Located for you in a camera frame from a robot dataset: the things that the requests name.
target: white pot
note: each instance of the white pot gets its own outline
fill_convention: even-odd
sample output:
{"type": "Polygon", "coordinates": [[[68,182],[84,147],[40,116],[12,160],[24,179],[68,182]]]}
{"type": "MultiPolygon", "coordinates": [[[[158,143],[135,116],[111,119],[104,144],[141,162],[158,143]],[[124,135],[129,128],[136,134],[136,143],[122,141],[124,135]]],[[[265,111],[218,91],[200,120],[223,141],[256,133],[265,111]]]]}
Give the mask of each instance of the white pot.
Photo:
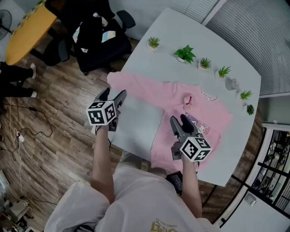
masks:
{"type": "Polygon", "coordinates": [[[207,68],[203,68],[203,67],[201,67],[201,65],[200,65],[200,61],[199,61],[199,63],[198,63],[198,68],[201,69],[201,70],[204,70],[204,71],[207,71],[207,70],[208,70],[207,68]]]}
{"type": "Polygon", "coordinates": [[[218,77],[218,78],[220,78],[222,80],[226,79],[226,77],[224,77],[224,78],[220,77],[219,74],[218,74],[218,71],[216,72],[216,77],[218,77]]]}
{"type": "Polygon", "coordinates": [[[153,48],[153,47],[151,47],[151,46],[149,45],[149,43],[148,43],[147,45],[148,45],[148,47],[151,48],[153,51],[155,51],[155,50],[160,46],[160,44],[159,44],[156,48],[153,48]]]}
{"type": "Polygon", "coordinates": [[[184,62],[185,62],[185,60],[183,60],[183,59],[180,58],[180,57],[177,57],[177,60],[178,60],[179,62],[181,62],[181,63],[184,63],[184,62]]]}

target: white t-shirt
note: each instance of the white t-shirt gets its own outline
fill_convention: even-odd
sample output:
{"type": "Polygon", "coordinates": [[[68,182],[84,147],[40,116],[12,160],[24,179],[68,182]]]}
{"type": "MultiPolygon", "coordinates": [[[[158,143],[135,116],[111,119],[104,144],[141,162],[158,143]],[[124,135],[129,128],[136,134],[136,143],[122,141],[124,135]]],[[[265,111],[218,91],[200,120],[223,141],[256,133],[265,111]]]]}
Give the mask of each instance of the white t-shirt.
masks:
{"type": "Polygon", "coordinates": [[[131,167],[114,177],[115,202],[84,183],[75,183],[50,216],[45,232],[70,232],[89,225],[96,232],[218,232],[205,218],[196,219],[171,183],[131,167]]]}

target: cable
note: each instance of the cable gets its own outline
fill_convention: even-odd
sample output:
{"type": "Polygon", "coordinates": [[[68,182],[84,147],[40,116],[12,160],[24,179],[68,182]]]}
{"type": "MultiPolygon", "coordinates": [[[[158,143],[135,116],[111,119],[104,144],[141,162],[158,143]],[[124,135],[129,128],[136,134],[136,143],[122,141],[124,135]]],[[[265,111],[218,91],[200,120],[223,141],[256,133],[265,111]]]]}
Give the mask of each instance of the cable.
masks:
{"type": "Polygon", "coordinates": [[[23,129],[21,129],[19,132],[22,132],[22,131],[24,131],[24,130],[28,130],[28,131],[29,131],[33,136],[37,136],[38,134],[43,134],[43,135],[44,135],[45,137],[47,137],[47,138],[50,138],[50,136],[53,134],[52,126],[51,126],[49,120],[47,119],[45,113],[43,113],[42,111],[38,111],[38,110],[37,110],[36,108],[34,108],[34,107],[15,106],[15,105],[11,105],[11,104],[4,104],[4,105],[10,106],[10,108],[13,106],[13,107],[17,107],[17,108],[25,108],[25,109],[29,109],[30,111],[33,111],[33,112],[39,112],[39,113],[42,113],[42,114],[44,115],[46,121],[48,122],[49,127],[50,127],[50,130],[51,130],[51,133],[50,133],[49,135],[46,135],[46,134],[43,133],[42,131],[40,131],[40,132],[34,134],[34,133],[33,133],[33,132],[28,128],[28,127],[25,127],[25,128],[23,128],[23,129]]]}
{"type": "Polygon", "coordinates": [[[16,98],[16,105],[17,105],[17,126],[18,126],[18,130],[19,130],[20,126],[19,126],[19,107],[18,107],[18,98],[16,98]]]}
{"type": "Polygon", "coordinates": [[[45,203],[49,203],[49,204],[53,204],[53,205],[58,205],[58,204],[56,204],[56,203],[49,202],[49,201],[40,201],[40,200],[35,199],[35,198],[32,198],[32,197],[26,197],[26,198],[28,198],[28,199],[33,199],[34,201],[39,201],[39,202],[45,202],[45,203]]]}
{"type": "Polygon", "coordinates": [[[7,149],[4,149],[4,148],[2,148],[2,147],[0,147],[0,150],[6,150],[6,151],[10,152],[10,153],[12,154],[13,160],[16,161],[16,158],[15,158],[15,156],[14,156],[14,154],[13,154],[12,151],[7,150],[7,149]]]}
{"type": "Polygon", "coordinates": [[[96,134],[96,135],[97,135],[98,130],[99,130],[101,127],[102,127],[102,126],[99,126],[99,127],[96,126],[96,129],[95,129],[95,134],[96,134]]]}
{"type": "Polygon", "coordinates": [[[53,181],[50,179],[50,177],[49,176],[47,176],[46,175],[46,173],[41,169],[41,167],[39,167],[38,165],[37,165],[37,163],[31,158],[31,156],[28,154],[28,152],[27,152],[27,150],[25,149],[25,147],[23,146],[23,144],[22,144],[22,142],[20,142],[19,141],[19,149],[18,149],[18,155],[19,155],[19,157],[20,157],[20,168],[19,168],[19,175],[20,175],[20,186],[21,186],[21,193],[22,193],[22,195],[24,195],[23,194],[23,192],[22,192],[22,182],[21,182],[21,167],[22,167],[22,158],[21,158],[21,155],[20,155],[20,146],[22,146],[22,148],[24,149],[24,151],[26,152],[26,154],[28,155],[28,157],[31,159],[31,161],[44,173],[44,175],[50,180],[50,182],[52,183],[52,185],[53,185],[53,188],[54,188],[54,191],[55,191],[55,193],[56,193],[56,195],[57,195],[57,199],[56,200],[54,200],[54,202],[52,203],[52,202],[47,202],[47,201],[41,201],[41,200],[37,200],[37,199],[35,199],[35,198],[31,198],[31,197],[27,197],[27,198],[31,198],[31,199],[34,199],[34,200],[36,200],[36,201],[39,201],[39,202],[46,202],[46,203],[50,203],[50,204],[54,204],[54,205],[56,205],[56,203],[55,203],[55,201],[58,201],[59,200],[59,196],[58,196],[58,192],[56,191],[56,188],[55,188],[55,185],[54,185],[54,183],[53,183],[53,181]]]}
{"type": "Polygon", "coordinates": [[[14,134],[14,138],[13,138],[12,137],[12,132],[11,132],[11,106],[13,106],[13,105],[11,105],[11,97],[10,97],[10,104],[9,105],[10,105],[10,110],[9,110],[9,118],[10,118],[10,121],[9,121],[10,138],[11,138],[12,143],[14,143],[16,141],[17,129],[16,128],[13,129],[13,134],[14,134]]]}

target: green plant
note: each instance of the green plant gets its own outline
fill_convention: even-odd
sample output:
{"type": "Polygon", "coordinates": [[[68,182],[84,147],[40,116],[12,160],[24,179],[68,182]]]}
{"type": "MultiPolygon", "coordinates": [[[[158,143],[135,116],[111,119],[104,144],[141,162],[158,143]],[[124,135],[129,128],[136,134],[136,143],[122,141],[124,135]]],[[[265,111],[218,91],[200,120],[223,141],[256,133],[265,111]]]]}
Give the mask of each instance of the green plant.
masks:
{"type": "Polygon", "coordinates": [[[252,91],[251,90],[241,92],[241,94],[240,94],[240,98],[242,100],[247,100],[247,99],[249,99],[250,96],[252,96],[252,91]]]}
{"type": "Polygon", "coordinates": [[[157,37],[150,37],[148,42],[151,48],[157,48],[159,46],[160,39],[157,37]]]}
{"type": "Polygon", "coordinates": [[[248,112],[249,115],[252,115],[254,113],[255,109],[252,105],[248,105],[246,107],[246,111],[248,112]]]}
{"type": "Polygon", "coordinates": [[[182,58],[183,60],[186,60],[188,63],[194,62],[193,57],[196,57],[191,51],[193,48],[191,48],[189,45],[187,45],[183,49],[178,49],[174,55],[177,55],[179,58],[182,58]]]}
{"type": "Polygon", "coordinates": [[[200,66],[201,66],[202,68],[209,69],[209,68],[212,67],[212,63],[211,63],[211,61],[210,61],[209,59],[207,59],[207,58],[202,58],[202,59],[200,60],[200,66]]]}
{"type": "Polygon", "coordinates": [[[226,75],[230,72],[230,67],[223,66],[219,71],[218,75],[220,78],[225,78],[226,75]]]}

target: person's arm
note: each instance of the person's arm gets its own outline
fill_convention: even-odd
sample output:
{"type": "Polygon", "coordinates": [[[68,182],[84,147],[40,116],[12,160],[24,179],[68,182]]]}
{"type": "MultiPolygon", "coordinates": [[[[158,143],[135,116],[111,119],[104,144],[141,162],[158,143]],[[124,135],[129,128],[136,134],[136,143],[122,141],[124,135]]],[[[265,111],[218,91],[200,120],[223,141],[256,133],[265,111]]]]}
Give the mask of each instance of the person's arm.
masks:
{"type": "Polygon", "coordinates": [[[108,126],[102,126],[96,135],[91,187],[108,198],[110,204],[115,200],[114,182],[111,170],[108,126]]]}
{"type": "Polygon", "coordinates": [[[183,181],[182,181],[182,195],[186,206],[196,218],[202,217],[201,198],[198,189],[198,178],[194,163],[182,155],[183,162],[183,181]]]}

